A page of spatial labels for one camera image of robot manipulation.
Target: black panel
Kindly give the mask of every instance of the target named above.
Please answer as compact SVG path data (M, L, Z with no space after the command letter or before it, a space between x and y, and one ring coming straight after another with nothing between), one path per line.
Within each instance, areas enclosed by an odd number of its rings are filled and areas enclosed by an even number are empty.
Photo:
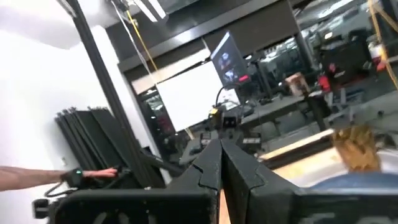
M165 23L153 23L142 12L134 15L134 18L138 20L140 34L149 49L248 1L250 0L200 0L172 13ZM129 29L133 38L138 41L130 24ZM107 28L106 31L120 61L136 55L121 22Z
M158 69L166 67L174 62L178 62L179 60L186 58L199 50L202 50L205 48L205 44L201 39L194 40L192 42L189 42L177 49L171 50L170 52L167 52L166 54L163 54L157 58L154 59L154 62L156 64L156 67ZM151 63L148 63L148 66L150 70L153 72L154 67L152 66ZM145 75L148 74L147 70L144 68L144 66L140 65L138 67L135 67L131 70L126 71L125 76L127 80L130 82L137 80Z
M287 1L275 2L204 36L211 51L214 51L227 30L234 37L236 45L243 55L250 54L299 32L290 4Z

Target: yellow cable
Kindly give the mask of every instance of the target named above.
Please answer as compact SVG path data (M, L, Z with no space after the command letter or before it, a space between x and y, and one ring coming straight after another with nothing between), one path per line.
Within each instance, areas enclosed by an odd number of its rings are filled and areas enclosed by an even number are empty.
M149 60L150 60L150 62L151 62L151 64L152 64L152 66L154 67L155 71L158 71L157 66L156 66L156 64L155 64L155 62L154 62L154 59L152 58L152 56L150 56L150 53L149 53L149 51L148 51L148 48L147 48L147 46L145 45L144 40L142 39L142 37L141 37L141 35L140 35L139 31L138 31L138 28L137 28L137 26L136 26L136 23L135 23L134 20L132 19L130 12L129 12L129 11L126 11L126 12L127 12L128 18L129 18L129 20L130 20L130 22L131 22L131 24L132 24L132 26L133 26L133 28L134 28L134 31L136 31L136 34L137 34L137 36L138 36L139 41L141 42L142 46L144 47L145 53L146 53L146 54L148 55L148 57L149 57ZM188 136L189 136L189 138L190 138L191 140L195 138L194 135L192 134L192 132L189 130L189 128L185 128L185 132L188 134Z
M376 15L375 15L375 12L374 12L375 10L373 8L373 0L368 0L368 6L369 6L369 10L371 11L372 22L373 22L374 29L376 31L377 39L380 42L381 47L383 49L383 51L382 51L383 56L385 56L385 58L388 58L387 55L385 55L386 54L386 46L384 46L384 44L382 43L380 27L379 27L379 24L377 23ZM397 78L396 78L396 76L394 74L394 71L392 70L390 62L388 60L386 60L386 68L387 68L387 72L388 72L388 74L389 74L394 86L398 90Z

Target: black metal frame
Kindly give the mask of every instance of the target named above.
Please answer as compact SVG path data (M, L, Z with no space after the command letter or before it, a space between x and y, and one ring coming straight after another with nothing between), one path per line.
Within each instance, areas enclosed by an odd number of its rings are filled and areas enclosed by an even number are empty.
M60 4L69 13L69 15L71 15L113 115L116 118L118 125L123 129L123 137L126 139L128 147L131 149L132 159L134 160L132 162L131 169L134 172L137 181L141 187L157 186L159 184L159 180L157 180L158 176L150 165L146 164L142 160L143 155L140 152L141 146L132 131L126 112L123 109L119 96L105 67L103 59L101 58L101 54L96 46L93 34L90 31L90 27L87 24L85 15L81 10L78 1L64 0L60 1Z

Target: ceiling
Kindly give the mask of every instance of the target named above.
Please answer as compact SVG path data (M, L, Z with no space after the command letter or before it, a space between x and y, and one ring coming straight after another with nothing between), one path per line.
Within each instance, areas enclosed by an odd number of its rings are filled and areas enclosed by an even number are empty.
M90 27L111 26L119 20L106 0L80 0ZM139 12L130 7L131 14ZM73 21L56 0L0 0L0 30L38 40L61 49L80 42Z

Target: red object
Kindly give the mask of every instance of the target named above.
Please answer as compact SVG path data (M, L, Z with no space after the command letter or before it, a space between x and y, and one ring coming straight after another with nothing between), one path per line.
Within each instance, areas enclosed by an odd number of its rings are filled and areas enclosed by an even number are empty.
M244 76L239 78L239 82L243 82L243 81L247 80L248 78L249 78L248 75L244 75Z
M322 75L318 79L319 85L321 86L323 91L330 91L330 83L328 77L326 75Z

